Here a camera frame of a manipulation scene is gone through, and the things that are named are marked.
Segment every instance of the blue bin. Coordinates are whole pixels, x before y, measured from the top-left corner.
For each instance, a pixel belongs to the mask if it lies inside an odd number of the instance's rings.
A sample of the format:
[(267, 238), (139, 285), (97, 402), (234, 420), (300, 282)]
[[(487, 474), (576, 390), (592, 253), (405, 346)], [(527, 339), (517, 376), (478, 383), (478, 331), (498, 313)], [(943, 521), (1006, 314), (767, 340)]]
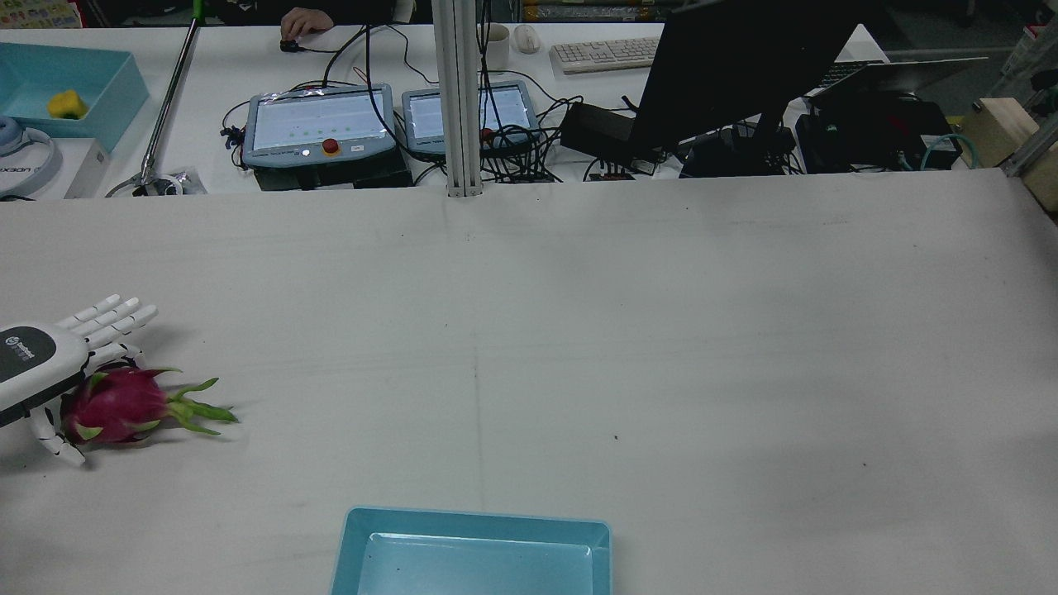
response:
[[(73, 89), (88, 105), (81, 120), (48, 114), (48, 102)], [(86, 48), (0, 43), (0, 114), (56, 138), (94, 138), (108, 151), (147, 100), (132, 54)]]
[(331, 595), (610, 595), (601, 521), (353, 508)]

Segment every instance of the logo on robotic hand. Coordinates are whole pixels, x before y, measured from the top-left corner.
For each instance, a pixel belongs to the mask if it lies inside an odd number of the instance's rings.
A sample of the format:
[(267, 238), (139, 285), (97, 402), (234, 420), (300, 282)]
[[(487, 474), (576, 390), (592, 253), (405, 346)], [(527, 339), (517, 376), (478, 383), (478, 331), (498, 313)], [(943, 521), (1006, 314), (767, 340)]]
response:
[(33, 351), (22, 343), (22, 340), (18, 337), (8, 337), (4, 340), (4, 344), (12, 348), (16, 354), (18, 354), (18, 359), (22, 361), (30, 361), (34, 358)]

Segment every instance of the white mouse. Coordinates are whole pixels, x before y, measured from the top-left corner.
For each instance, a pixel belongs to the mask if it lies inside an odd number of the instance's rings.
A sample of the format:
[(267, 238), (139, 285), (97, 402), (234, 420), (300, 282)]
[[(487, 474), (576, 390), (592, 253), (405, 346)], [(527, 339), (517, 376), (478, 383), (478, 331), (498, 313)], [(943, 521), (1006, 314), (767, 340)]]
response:
[(519, 24), (514, 28), (514, 47), (523, 54), (535, 54), (540, 51), (540, 35), (536, 30), (528, 24)]

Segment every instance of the dragon fruit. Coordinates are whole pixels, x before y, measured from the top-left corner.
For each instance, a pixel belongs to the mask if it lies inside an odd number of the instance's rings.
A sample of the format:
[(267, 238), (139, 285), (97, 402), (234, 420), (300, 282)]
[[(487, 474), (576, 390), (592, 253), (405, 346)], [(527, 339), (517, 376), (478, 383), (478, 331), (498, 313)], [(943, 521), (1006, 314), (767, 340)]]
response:
[(191, 418), (199, 416), (238, 421), (226, 409), (184, 396), (213, 386), (216, 378), (169, 395), (154, 381), (154, 377), (164, 372), (180, 371), (172, 367), (115, 367), (87, 378), (75, 392), (62, 397), (59, 417), (67, 439), (75, 445), (134, 443), (143, 439), (146, 432), (153, 430), (166, 417), (172, 417), (193, 432), (213, 435), (220, 432), (197, 426)]

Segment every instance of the person's hand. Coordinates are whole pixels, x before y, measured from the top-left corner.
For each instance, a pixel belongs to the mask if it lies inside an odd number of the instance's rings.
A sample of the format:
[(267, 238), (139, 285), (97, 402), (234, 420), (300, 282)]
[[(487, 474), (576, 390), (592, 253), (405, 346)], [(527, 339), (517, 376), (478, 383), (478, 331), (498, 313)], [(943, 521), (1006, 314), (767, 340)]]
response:
[(279, 33), (282, 39), (297, 39), (306, 33), (327, 31), (334, 26), (327, 13), (315, 8), (294, 8), (284, 15), (279, 21)]

